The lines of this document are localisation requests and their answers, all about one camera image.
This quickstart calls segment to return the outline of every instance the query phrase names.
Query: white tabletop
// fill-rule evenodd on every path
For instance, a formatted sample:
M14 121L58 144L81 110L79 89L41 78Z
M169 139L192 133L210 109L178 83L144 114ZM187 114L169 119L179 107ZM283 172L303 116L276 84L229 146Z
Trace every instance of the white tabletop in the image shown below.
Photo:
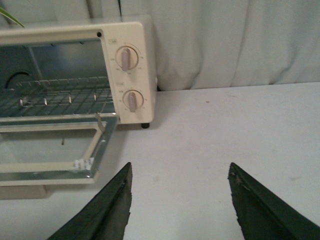
M0 200L0 239L48 238L127 162L125 240L244 239L231 162L320 225L320 82L159 92L149 129L118 127L96 183Z

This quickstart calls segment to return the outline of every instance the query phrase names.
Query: control knob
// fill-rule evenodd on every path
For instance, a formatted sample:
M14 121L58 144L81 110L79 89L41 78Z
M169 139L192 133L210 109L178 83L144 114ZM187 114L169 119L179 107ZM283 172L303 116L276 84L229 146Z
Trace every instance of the control knob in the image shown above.
M131 113L135 113L144 104L144 97L136 90L129 90L123 95L123 103Z
M137 66L139 58L132 47L122 46L116 51L115 60L122 70L127 72Z

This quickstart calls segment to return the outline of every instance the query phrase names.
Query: oven rack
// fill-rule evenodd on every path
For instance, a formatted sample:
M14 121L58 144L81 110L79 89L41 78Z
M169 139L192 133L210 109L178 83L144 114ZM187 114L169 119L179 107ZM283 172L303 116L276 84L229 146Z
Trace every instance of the oven rack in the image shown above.
M0 93L0 122L115 115L108 77L22 81Z

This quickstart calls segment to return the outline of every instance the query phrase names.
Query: control panel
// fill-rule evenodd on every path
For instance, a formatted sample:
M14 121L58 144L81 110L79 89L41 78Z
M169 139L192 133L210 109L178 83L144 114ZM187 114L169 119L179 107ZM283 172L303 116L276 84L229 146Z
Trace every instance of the control panel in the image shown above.
M119 23L105 36L108 77L122 124L150 123L154 118L156 68L153 43L148 37L152 31L147 25Z

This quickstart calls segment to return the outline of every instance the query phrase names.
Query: cream toaster oven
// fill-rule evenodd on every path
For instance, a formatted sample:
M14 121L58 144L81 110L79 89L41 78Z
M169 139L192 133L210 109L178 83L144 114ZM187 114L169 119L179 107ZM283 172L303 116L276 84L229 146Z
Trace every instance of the cream toaster oven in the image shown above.
M93 183L156 89L149 16L0 28L0 186Z

